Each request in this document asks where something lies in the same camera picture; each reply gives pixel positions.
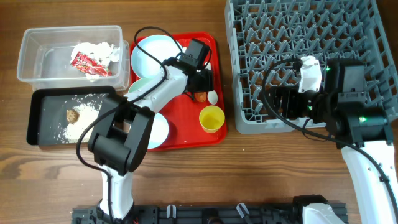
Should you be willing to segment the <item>orange carrot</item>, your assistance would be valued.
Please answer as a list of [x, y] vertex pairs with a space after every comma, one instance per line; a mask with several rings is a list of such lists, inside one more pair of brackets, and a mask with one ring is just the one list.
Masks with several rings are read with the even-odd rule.
[[203, 103], [207, 99], [207, 93], [206, 92], [199, 92], [194, 94], [194, 98], [196, 101]]

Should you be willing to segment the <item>yellow plastic cup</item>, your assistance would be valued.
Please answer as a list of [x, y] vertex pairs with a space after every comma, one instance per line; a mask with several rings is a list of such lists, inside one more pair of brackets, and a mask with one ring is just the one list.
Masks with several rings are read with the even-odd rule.
[[215, 105], [204, 107], [199, 115], [199, 122], [207, 133], [216, 133], [225, 122], [224, 111]]

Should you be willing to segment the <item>mint green bowl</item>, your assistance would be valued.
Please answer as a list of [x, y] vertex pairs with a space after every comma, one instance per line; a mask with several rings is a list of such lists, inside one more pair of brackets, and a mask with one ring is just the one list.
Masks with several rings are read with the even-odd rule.
[[156, 81], [153, 78], [140, 78], [130, 86], [128, 93], [133, 93], [135, 91], [145, 93], [147, 90], [151, 89], [155, 84]]

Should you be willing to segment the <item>small light blue bowl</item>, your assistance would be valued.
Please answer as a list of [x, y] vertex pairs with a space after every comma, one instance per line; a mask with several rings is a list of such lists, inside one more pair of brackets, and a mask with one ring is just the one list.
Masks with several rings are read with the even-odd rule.
[[154, 117], [152, 130], [150, 133], [148, 149], [155, 149], [161, 146], [169, 135], [169, 123], [166, 118], [157, 113]]

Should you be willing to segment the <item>white tissue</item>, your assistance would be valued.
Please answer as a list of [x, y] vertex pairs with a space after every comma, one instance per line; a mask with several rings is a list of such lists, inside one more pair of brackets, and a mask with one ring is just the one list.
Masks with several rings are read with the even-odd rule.
[[[72, 53], [71, 53], [70, 64], [78, 52], [86, 54], [90, 58], [96, 60], [97, 63], [108, 68], [109, 71], [111, 72], [111, 75], [113, 75], [114, 72], [111, 71], [111, 66], [117, 65], [119, 63], [121, 49], [120, 49], [120, 47], [118, 47], [114, 44], [109, 44], [107, 42], [101, 42], [99, 44], [83, 42], [83, 43], [77, 44], [73, 48]], [[83, 74], [91, 82], [103, 77], [103, 76], [99, 76], [99, 75], [89, 75], [87, 73], [83, 73]]]

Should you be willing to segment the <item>red snack wrapper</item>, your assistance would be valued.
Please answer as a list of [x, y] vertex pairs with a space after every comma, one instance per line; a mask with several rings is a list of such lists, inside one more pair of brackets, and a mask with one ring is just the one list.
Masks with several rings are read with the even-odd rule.
[[111, 72], [105, 66], [96, 62], [86, 54], [78, 52], [72, 60], [71, 65], [83, 73], [89, 75], [99, 75], [103, 77], [111, 76]]

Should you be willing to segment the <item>brown food scrap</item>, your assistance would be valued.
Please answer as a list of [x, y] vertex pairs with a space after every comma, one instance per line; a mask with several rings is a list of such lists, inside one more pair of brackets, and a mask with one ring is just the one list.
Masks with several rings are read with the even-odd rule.
[[79, 117], [80, 114], [76, 110], [74, 109], [67, 110], [66, 119], [69, 124], [75, 124], [78, 121]]

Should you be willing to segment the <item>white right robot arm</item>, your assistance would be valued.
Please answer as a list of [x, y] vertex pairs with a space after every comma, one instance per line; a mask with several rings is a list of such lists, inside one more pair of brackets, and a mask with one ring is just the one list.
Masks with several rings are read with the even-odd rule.
[[304, 134], [336, 144], [350, 172], [363, 223], [397, 223], [397, 175], [391, 124], [385, 109], [366, 103], [364, 63], [329, 59], [325, 71], [312, 56], [273, 64], [268, 78], [289, 63], [298, 86], [262, 83], [269, 116]]

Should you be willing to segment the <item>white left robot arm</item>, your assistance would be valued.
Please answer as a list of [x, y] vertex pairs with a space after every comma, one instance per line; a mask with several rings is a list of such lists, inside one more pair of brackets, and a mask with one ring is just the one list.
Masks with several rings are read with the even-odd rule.
[[126, 96], [109, 95], [89, 125], [88, 150], [103, 175], [103, 198], [97, 211], [105, 223], [132, 219], [132, 174], [147, 152], [155, 115], [186, 92], [213, 90], [213, 74], [205, 66], [210, 46], [192, 39], [186, 51], [160, 63], [149, 84]]

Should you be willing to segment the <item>grey dishwasher rack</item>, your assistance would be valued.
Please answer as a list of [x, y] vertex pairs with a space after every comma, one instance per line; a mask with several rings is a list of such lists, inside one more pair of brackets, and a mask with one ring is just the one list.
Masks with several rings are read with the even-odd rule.
[[397, 119], [397, 69], [375, 1], [228, 1], [224, 10], [231, 55], [236, 129], [242, 134], [284, 133], [291, 127], [270, 119], [261, 84], [294, 86], [289, 66], [274, 63], [312, 55], [365, 64], [366, 103]]

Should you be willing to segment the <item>white plastic spoon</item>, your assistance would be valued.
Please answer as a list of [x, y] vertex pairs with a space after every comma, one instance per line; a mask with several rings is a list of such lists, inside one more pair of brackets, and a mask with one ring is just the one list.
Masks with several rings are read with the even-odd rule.
[[[209, 63], [205, 68], [209, 69], [210, 71], [212, 71], [211, 68], [211, 63]], [[215, 90], [209, 91], [207, 93], [207, 100], [210, 104], [212, 105], [216, 105], [218, 102], [218, 94]]]

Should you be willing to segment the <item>red plastic tray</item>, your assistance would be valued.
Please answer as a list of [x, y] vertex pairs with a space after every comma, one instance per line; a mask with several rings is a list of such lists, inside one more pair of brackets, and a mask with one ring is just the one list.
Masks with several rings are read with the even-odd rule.
[[[137, 42], [139, 43], [144, 38], [146, 37], [139, 37]], [[211, 63], [213, 72], [213, 87], [218, 94], [218, 102], [216, 106], [224, 109], [223, 90], [216, 40], [206, 32], [174, 34], [171, 38], [174, 42], [178, 42], [183, 49], [188, 47], [192, 39], [198, 39], [210, 46], [212, 55], [206, 57], [205, 63]], [[135, 43], [131, 44], [131, 54], [135, 46]], [[140, 78], [133, 72], [131, 67], [131, 84], [138, 79]], [[160, 110], [160, 114], [162, 114], [169, 123], [169, 135], [161, 146], [150, 150], [165, 151], [188, 147], [210, 146], [220, 143], [226, 137], [226, 125], [222, 125], [222, 127], [216, 133], [211, 134], [205, 132], [199, 122], [201, 110], [210, 105], [211, 104], [207, 100], [203, 103], [200, 103], [191, 99], [187, 95], [179, 95], [172, 99]]]

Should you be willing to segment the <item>large light blue plate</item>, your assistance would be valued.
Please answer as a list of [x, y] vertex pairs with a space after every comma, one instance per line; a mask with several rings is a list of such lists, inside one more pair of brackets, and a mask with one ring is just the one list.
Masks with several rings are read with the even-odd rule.
[[[178, 42], [175, 43], [167, 35], [151, 35], [142, 39], [138, 44], [140, 48], [160, 62], [177, 56], [183, 50]], [[160, 64], [137, 47], [132, 50], [131, 67], [139, 78], [152, 78], [161, 71]]]

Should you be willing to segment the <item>clear plastic bin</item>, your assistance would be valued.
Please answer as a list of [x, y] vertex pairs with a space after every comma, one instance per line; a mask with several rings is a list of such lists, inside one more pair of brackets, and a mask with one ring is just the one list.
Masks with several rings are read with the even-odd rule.
[[[72, 52], [81, 43], [108, 43], [119, 49], [117, 62], [111, 62], [108, 77], [87, 77], [71, 65]], [[129, 44], [122, 29], [112, 26], [69, 26], [27, 29], [24, 33], [17, 78], [33, 89], [82, 86], [112, 86], [124, 91], [130, 85]]]

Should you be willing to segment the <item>black plastic bin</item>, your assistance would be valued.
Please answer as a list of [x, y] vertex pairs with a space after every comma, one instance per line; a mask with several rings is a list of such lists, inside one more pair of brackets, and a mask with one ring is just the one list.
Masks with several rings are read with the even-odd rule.
[[62, 145], [52, 139], [55, 118], [61, 111], [61, 100], [67, 96], [90, 93], [115, 94], [111, 86], [40, 89], [33, 93], [30, 106], [27, 143], [37, 146]]

